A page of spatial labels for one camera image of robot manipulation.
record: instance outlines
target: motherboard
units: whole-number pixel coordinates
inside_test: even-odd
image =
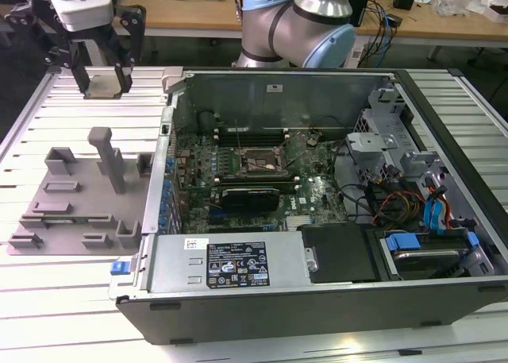
[[[179,209],[178,231],[284,231],[345,221],[333,180],[332,159],[339,145],[320,137],[312,130],[178,133],[167,156],[175,161],[168,178]]]

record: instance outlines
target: warning label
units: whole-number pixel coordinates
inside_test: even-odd
[[[270,285],[264,242],[208,244],[206,262],[210,289]]]

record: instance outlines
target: gray plastic block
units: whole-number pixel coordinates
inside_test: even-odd
[[[115,159],[115,163],[117,164],[117,167],[120,169],[122,175],[124,173],[124,158],[123,156],[121,155],[121,151],[120,149],[113,149],[114,151],[114,159]],[[103,175],[108,175],[108,172],[106,171],[106,169],[102,166],[102,160],[98,160],[97,162],[97,166],[98,166],[98,170],[101,172],[101,174]]]
[[[97,148],[101,157],[102,168],[110,178],[115,193],[125,192],[125,181],[123,171],[119,168],[115,152],[111,147],[111,129],[109,127],[92,127],[88,134],[88,143]]]
[[[37,214],[70,214],[72,212],[72,205],[70,203],[35,202],[32,212]]]
[[[147,174],[140,176],[137,161],[123,160],[125,191],[122,195],[117,195],[111,187],[110,175],[103,176],[99,171],[98,159],[74,159],[71,162],[71,154],[60,153],[58,149],[55,153],[62,160],[69,160],[65,167],[70,175],[46,174],[32,199],[29,211],[21,216],[20,226],[14,234],[37,234],[44,242],[37,243],[39,248],[28,248],[22,245],[27,245],[25,239],[21,239],[22,243],[16,243],[19,239],[14,238],[14,243],[9,244],[7,252],[25,255],[107,256],[137,253],[141,238],[140,223],[143,221],[150,182]],[[115,160],[117,168],[121,159],[117,157]],[[46,211],[34,212],[36,203],[39,203],[38,206],[43,204]],[[71,206],[68,213],[64,213],[66,203]],[[108,241],[88,238],[86,240],[94,244],[90,247],[89,242],[83,244],[85,234],[107,234]]]
[[[118,222],[115,236],[124,248],[139,248],[141,243],[141,225],[139,222],[136,222],[131,231],[125,228],[125,224],[121,220]]]
[[[141,153],[136,158],[136,167],[140,176],[150,176],[153,165],[153,153]]]
[[[117,228],[117,220],[111,214],[91,215],[91,219],[88,220],[93,228],[100,230],[115,230]]]
[[[17,249],[39,249],[42,240],[34,232],[20,232],[13,234],[8,243]]]
[[[79,182],[52,182],[43,186],[44,192],[79,192]]]
[[[55,147],[49,150],[44,162],[53,175],[70,175],[67,164],[75,163],[76,159],[68,147]]]
[[[85,248],[111,248],[113,242],[107,234],[84,234],[81,240]]]
[[[40,220],[40,216],[34,214],[23,214],[19,219],[19,223],[27,230],[47,229],[48,224]]]

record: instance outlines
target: screw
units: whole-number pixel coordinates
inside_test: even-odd
[[[308,260],[307,261],[307,268],[309,269],[309,272],[317,272],[318,271],[318,264],[316,261]]]

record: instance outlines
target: desk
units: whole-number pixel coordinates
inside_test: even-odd
[[[508,47],[508,25],[493,23],[482,15],[471,13],[468,17],[438,17],[430,5],[414,4],[411,11],[406,11],[390,8],[391,0],[378,2],[388,12],[403,18],[394,43]],[[233,0],[123,0],[121,4],[146,7],[146,36],[241,38],[241,25],[235,16]],[[8,7],[0,6],[0,14],[6,12]],[[364,23],[356,29],[357,39],[347,67],[356,67],[359,51],[375,36],[377,29],[374,14],[366,13]],[[121,35],[126,34],[123,28],[117,31]]]
[[[124,158],[155,150],[165,106],[160,100],[162,71],[136,68],[132,90],[119,101],[83,100],[69,74],[46,75],[0,145],[1,362],[508,359],[508,303],[489,305],[451,326],[151,346],[108,299],[110,263],[116,257],[7,255],[6,241],[46,173],[44,156],[51,147],[70,147],[77,157],[97,157],[90,154],[87,134],[92,126],[110,126],[112,145]],[[98,72],[113,73],[110,68],[89,69],[90,75]],[[498,179],[508,173],[508,140],[503,136],[508,133],[490,121],[493,109],[446,71],[409,72],[508,210],[506,178]],[[415,130],[425,133],[421,126]],[[401,349],[418,349],[422,355],[400,357]]]

